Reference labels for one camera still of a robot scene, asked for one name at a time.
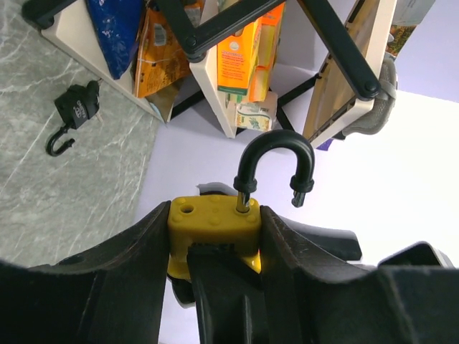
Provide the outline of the yellow padlock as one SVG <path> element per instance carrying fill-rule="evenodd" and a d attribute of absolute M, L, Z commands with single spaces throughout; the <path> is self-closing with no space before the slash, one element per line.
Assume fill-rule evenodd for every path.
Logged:
<path fill-rule="evenodd" d="M 311 144 L 292 130 L 273 130 L 252 140 L 243 151 L 233 186 L 236 195 L 183 196 L 171 203 L 168 229 L 170 254 L 167 273 L 179 280 L 190 280 L 187 263 L 193 245 L 215 246 L 233 252 L 250 269 L 259 273 L 260 205 L 251 198 L 257 189 L 255 178 L 260 159 L 274 149 L 284 148 L 295 153 L 297 163 L 291 177 L 292 205 L 302 207 L 306 194 L 314 185 L 315 154 Z"/>

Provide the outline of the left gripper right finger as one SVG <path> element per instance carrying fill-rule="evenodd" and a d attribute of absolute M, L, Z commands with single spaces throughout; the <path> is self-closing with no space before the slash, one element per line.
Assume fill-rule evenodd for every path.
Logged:
<path fill-rule="evenodd" d="M 262 285 L 271 343 L 456 343 L 458 271 L 349 264 L 262 219 Z"/>

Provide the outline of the black padlock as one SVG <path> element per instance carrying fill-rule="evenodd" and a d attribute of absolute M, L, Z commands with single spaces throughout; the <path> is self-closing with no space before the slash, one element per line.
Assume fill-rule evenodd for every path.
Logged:
<path fill-rule="evenodd" d="M 98 114 L 100 82 L 101 79 L 91 80 L 86 85 L 71 85 L 55 99 L 55 107 L 62 119 L 63 126 L 47 141 L 48 155 L 58 157 L 73 147 L 74 138 L 66 140 L 59 148 L 55 148 L 55 144 L 69 130 L 77 130 Z"/>

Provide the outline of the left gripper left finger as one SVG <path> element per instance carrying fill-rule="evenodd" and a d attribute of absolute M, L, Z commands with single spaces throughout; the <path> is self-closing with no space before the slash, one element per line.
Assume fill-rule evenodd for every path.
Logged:
<path fill-rule="evenodd" d="M 3 343 L 156 343 L 169 202 L 55 265 L 1 263 Z"/>

